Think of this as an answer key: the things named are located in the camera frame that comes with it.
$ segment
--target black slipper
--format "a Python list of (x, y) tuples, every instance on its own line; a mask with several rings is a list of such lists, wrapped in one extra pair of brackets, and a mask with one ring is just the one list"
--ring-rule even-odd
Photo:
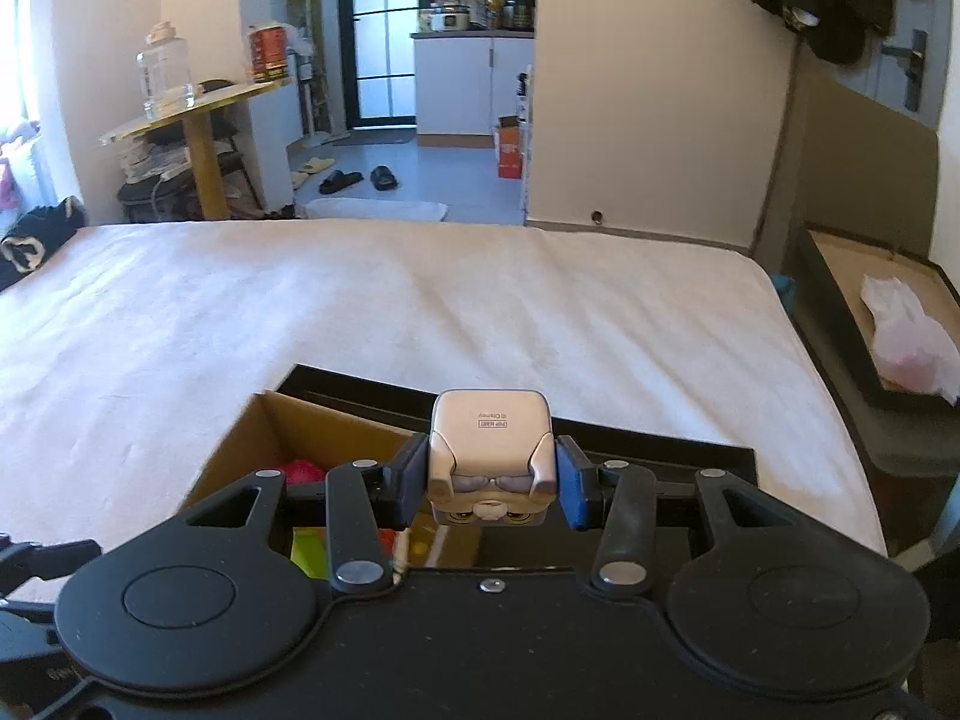
[(342, 170), (335, 170), (320, 184), (320, 194), (335, 194), (354, 184), (359, 184), (361, 181), (363, 181), (363, 173), (344, 173)]
[(379, 165), (373, 169), (370, 174), (370, 182), (374, 189), (378, 191), (387, 191), (387, 189), (397, 189), (397, 177), (390, 171), (390, 167)]

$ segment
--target plastic bag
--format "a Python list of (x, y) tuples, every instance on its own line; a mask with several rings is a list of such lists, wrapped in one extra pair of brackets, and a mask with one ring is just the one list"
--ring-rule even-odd
[(877, 372), (911, 392), (938, 394), (956, 405), (960, 352), (942, 324), (923, 312), (913, 290), (898, 278), (865, 276), (860, 297), (877, 327), (871, 349)]

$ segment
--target beige slipper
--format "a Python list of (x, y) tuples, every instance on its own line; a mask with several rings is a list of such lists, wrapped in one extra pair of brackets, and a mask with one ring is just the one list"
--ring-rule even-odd
[(301, 166), (301, 172), (315, 175), (318, 172), (326, 170), (328, 167), (333, 167), (334, 162), (336, 162), (335, 159), (320, 159), (320, 157), (314, 157), (306, 163), (306, 165)]

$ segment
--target rice cooker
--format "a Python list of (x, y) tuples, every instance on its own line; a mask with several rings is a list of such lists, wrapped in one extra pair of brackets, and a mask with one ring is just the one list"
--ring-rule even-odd
[(430, 28), (434, 32), (462, 31), (470, 28), (470, 9), (459, 2), (440, 2), (433, 6)]

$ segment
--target tin can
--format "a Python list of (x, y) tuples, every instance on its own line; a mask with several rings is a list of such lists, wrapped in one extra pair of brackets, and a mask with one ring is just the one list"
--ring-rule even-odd
[(253, 80), (257, 83), (286, 79), (287, 33), (282, 26), (253, 26), (250, 32)]

